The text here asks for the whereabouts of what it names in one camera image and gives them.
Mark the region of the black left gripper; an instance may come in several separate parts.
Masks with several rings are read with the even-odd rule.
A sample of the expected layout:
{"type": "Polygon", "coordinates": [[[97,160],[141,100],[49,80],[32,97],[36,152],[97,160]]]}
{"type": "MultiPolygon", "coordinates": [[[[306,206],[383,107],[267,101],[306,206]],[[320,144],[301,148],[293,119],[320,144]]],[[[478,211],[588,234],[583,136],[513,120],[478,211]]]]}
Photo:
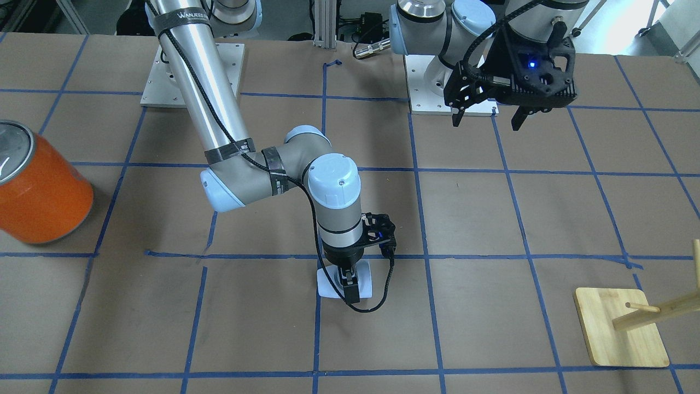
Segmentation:
{"type": "Polygon", "coordinates": [[[444,85],[444,103],[453,109],[453,127],[459,127],[465,110],[487,99],[519,106],[512,129],[519,131],[530,116],[526,92],[517,80],[514,45],[518,35],[509,25],[495,25],[456,48],[446,60],[452,67],[444,85]]]}

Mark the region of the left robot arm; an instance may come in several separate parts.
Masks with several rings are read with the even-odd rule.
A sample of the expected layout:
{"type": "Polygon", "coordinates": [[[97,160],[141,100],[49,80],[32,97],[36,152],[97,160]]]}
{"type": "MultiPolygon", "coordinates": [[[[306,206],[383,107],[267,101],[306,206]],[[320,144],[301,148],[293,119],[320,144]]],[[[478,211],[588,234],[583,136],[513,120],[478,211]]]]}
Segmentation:
{"type": "Polygon", "coordinates": [[[457,127],[488,99],[516,106],[517,131],[530,115],[566,107],[578,95],[571,38],[586,1],[506,1],[498,18],[483,1],[397,1],[390,8],[392,50],[432,55],[437,94],[457,127]]]}

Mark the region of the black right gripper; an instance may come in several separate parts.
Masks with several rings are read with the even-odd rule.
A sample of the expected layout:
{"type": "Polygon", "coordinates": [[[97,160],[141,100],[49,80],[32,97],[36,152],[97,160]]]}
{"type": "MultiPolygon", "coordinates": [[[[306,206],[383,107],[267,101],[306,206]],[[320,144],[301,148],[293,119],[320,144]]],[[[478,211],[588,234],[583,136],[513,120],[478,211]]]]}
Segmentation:
{"type": "Polygon", "coordinates": [[[359,273],[355,267],[363,257],[365,247],[350,245],[347,247],[335,247],[327,242],[322,242],[326,259],[339,267],[339,280],[343,290],[345,304],[353,305],[360,302],[359,273]]]}

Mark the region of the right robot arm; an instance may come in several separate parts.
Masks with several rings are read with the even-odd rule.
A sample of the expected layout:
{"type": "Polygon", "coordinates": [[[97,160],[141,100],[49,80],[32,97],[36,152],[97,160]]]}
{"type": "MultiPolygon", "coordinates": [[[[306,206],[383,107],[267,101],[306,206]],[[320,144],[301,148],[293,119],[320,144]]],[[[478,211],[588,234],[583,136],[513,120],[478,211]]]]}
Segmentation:
{"type": "Polygon", "coordinates": [[[372,294],[361,259],[366,225],[361,179],[350,157],[335,152],[318,128],[293,128],[282,145],[255,150],[215,43],[208,8],[199,1],[147,1],[148,22],[200,135],[208,168],[201,182],[215,211],[227,212],[295,186],[312,199],[314,227],[334,267],[318,279],[318,294],[336,286],[351,303],[372,294]]]}

